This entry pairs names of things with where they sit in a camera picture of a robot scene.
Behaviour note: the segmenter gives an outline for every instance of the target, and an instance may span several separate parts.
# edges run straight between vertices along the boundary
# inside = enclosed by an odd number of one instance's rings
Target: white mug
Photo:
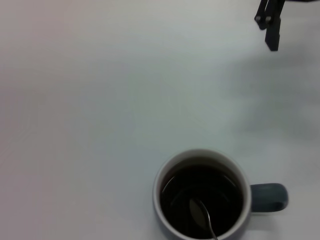
[[[163,214],[160,203],[161,192],[169,178],[178,170],[193,165],[208,166],[225,174],[231,174],[242,192],[243,204],[240,216],[227,232],[217,236],[218,240],[239,239],[245,231],[251,212],[277,212],[288,205],[288,192],[283,185],[279,183],[249,185],[245,173],[225,154],[208,149],[187,150],[168,160],[158,171],[153,184],[152,200],[155,215],[163,233],[169,239],[195,240],[170,225]]]

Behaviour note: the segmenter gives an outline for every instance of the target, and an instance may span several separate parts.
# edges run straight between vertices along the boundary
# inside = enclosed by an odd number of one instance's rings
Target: dark blue mug handle
[[[251,185],[251,195],[251,211],[254,213],[278,212],[289,202],[287,189],[279,183]]]

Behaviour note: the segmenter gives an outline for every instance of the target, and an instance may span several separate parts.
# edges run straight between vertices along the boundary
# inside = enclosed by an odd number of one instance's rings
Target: table surface
[[[153,180],[189,148],[286,185],[244,240],[319,238],[320,2],[285,4],[279,52],[258,0],[1,5],[2,240],[164,240]]]

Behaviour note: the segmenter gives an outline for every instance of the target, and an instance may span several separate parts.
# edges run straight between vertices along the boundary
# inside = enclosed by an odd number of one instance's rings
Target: spoon
[[[212,229],[210,215],[204,203],[197,198],[191,198],[189,201],[189,208],[191,216],[196,224],[198,224],[204,230],[209,230],[212,238],[214,240],[218,240]]]

